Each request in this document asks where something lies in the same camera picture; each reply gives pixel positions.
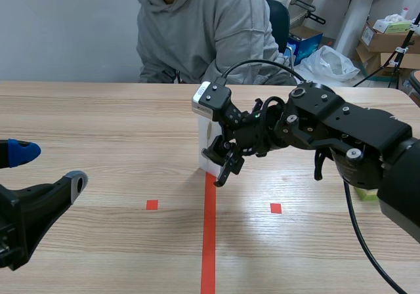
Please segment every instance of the white plastic bag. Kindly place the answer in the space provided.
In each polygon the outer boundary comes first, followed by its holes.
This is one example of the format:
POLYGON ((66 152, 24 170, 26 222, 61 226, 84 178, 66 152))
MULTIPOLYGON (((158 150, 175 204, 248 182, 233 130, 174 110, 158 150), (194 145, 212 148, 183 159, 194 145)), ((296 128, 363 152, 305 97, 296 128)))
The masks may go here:
POLYGON ((360 72, 349 58, 328 46, 323 46, 301 63, 313 74, 325 75, 340 82, 348 81, 360 72))

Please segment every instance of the robotic arm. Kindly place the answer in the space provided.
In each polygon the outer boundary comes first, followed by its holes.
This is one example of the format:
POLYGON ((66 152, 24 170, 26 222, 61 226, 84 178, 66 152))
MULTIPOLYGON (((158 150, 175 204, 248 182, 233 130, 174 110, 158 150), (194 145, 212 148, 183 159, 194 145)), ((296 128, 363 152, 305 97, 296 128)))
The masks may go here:
POLYGON ((272 97, 240 111, 232 92, 203 83, 193 97, 193 111, 219 122, 218 136, 202 154, 222 167, 216 186, 238 175, 244 157, 263 158, 293 146, 314 150, 316 180, 332 159, 343 180, 363 189, 379 189, 382 212, 420 243, 420 141, 392 114, 345 102, 329 87, 304 82, 285 103, 272 97))
MULTIPOLYGON (((34 143, 0 141, 0 169, 33 161, 34 143)), ((68 210, 87 185, 87 175, 73 171, 54 184, 10 191, 0 185, 0 268, 16 270, 29 262, 49 228, 68 210)))

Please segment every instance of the gray hoodie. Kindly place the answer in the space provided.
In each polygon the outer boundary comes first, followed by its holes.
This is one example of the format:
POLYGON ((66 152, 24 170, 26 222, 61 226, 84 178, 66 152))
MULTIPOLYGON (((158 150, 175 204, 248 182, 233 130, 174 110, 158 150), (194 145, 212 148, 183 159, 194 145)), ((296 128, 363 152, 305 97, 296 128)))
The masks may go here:
MULTIPOLYGON (((201 83, 243 60, 286 61, 272 36, 265 0, 138 1, 141 83, 173 83, 176 70, 186 83, 201 83)), ((228 82, 259 85, 276 73, 272 66, 243 66, 228 82)))

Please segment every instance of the blue gripper tip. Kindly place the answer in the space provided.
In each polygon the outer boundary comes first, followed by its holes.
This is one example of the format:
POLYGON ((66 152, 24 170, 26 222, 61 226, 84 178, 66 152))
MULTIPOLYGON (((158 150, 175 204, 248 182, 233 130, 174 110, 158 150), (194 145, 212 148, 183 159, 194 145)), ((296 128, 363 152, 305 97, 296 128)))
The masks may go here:
POLYGON ((29 163, 41 154, 41 148, 35 143, 23 146, 17 140, 7 142, 9 167, 14 168, 29 163))

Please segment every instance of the white sink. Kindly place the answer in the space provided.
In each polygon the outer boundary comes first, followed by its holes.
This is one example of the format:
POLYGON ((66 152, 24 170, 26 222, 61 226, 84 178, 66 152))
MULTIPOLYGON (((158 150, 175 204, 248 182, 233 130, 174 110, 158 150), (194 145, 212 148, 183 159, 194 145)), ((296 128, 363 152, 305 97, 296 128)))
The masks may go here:
POLYGON ((335 44, 335 50, 349 58, 353 57, 372 3, 373 0, 352 0, 335 44))

